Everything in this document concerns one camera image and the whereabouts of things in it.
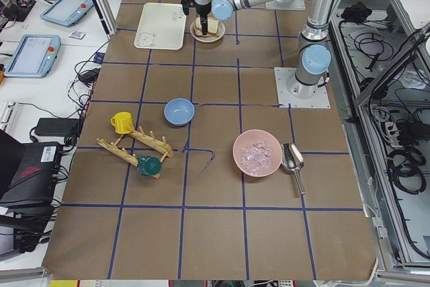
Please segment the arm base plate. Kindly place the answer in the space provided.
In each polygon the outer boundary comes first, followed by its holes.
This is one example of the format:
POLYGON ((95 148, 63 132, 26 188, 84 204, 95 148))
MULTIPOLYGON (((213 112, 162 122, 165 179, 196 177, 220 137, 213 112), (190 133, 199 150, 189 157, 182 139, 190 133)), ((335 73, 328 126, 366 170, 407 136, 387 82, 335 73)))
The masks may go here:
POLYGON ((281 108, 330 109, 331 105, 321 77, 316 85, 303 85, 296 80, 296 68, 275 67, 278 105, 281 108))
POLYGON ((270 10, 305 11, 304 0, 273 0, 265 3, 265 8, 270 10))

